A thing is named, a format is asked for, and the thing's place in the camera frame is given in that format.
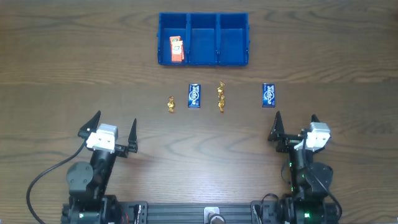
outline orange tic tac box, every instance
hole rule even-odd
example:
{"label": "orange tic tac box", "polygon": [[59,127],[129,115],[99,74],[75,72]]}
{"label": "orange tic tac box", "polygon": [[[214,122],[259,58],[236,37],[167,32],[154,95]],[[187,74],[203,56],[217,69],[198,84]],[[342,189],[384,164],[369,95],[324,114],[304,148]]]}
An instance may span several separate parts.
{"label": "orange tic tac box", "polygon": [[184,60],[184,47],[180,36],[170,37],[170,51],[172,62],[182,62]]}
{"label": "orange tic tac box", "polygon": [[183,45],[182,41],[173,42],[172,45],[172,62],[182,62],[183,60]]}

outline blue plastic bin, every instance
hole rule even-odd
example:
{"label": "blue plastic bin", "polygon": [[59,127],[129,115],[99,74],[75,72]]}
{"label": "blue plastic bin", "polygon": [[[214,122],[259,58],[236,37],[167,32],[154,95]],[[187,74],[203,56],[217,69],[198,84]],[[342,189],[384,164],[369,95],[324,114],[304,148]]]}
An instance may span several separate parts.
{"label": "blue plastic bin", "polygon": [[[171,62],[171,36],[180,36],[185,60]],[[247,13],[159,14],[157,59],[161,65],[247,65],[249,25]]]}

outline wood tabletop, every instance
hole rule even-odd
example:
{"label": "wood tabletop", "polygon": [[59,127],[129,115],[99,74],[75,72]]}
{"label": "wood tabletop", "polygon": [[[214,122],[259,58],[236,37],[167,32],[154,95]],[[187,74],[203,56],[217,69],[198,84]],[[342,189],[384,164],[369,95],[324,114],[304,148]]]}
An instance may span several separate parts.
{"label": "wood tabletop", "polygon": [[[397,10],[391,0],[0,1],[0,219],[35,223],[28,185],[77,150],[78,129],[98,110],[120,144],[137,118],[139,151],[116,160],[106,191],[120,201],[282,196],[287,155],[266,141],[279,110],[287,133],[314,113],[328,123],[332,138],[314,160],[334,170],[340,223],[396,222]],[[164,11],[247,12],[248,66],[158,65]],[[199,110],[187,108],[189,83],[201,84]],[[275,108],[261,107],[262,83],[275,83]],[[84,149],[35,185],[46,223],[60,222],[67,169],[90,157]]]}

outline wood grain surface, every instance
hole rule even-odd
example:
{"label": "wood grain surface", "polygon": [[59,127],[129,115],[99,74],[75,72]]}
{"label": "wood grain surface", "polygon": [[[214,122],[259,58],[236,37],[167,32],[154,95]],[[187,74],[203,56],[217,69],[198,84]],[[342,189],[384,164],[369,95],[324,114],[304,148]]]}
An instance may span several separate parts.
{"label": "wood grain surface", "polygon": [[[247,67],[157,64],[159,12],[248,12]],[[217,107],[226,83],[225,113]],[[276,108],[261,108],[275,83]],[[187,108],[189,83],[202,107]],[[340,223],[398,216],[398,2],[288,0],[0,1],[0,219],[35,223],[25,193],[72,155],[97,110],[125,144],[137,118],[139,152],[117,159],[107,194],[122,201],[250,202],[289,192],[286,154],[266,141],[280,110],[288,133],[316,113],[333,138],[315,160],[334,169]],[[175,114],[168,97],[175,97]],[[32,204],[59,223],[67,169],[40,179]]]}

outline empty compartment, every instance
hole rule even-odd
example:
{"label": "empty compartment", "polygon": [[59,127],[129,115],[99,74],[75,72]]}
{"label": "empty compartment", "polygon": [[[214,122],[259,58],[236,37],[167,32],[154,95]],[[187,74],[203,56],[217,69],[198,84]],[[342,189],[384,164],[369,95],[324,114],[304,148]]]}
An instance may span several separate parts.
{"label": "empty compartment", "polygon": [[247,14],[221,14],[221,43],[219,62],[221,65],[245,65],[248,63]]}
{"label": "empty compartment", "polygon": [[185,13],[160,13],[159,14],[159,51],[158,60],[160,64],[171,64],[172,56],[170,49],[170,37],[180,36],[184,42],[187,36],[187,15]]}
{"label": "empty compartment", "polygon": [[190,64],[217,64],[216,14],[191,14],[190,37]]}

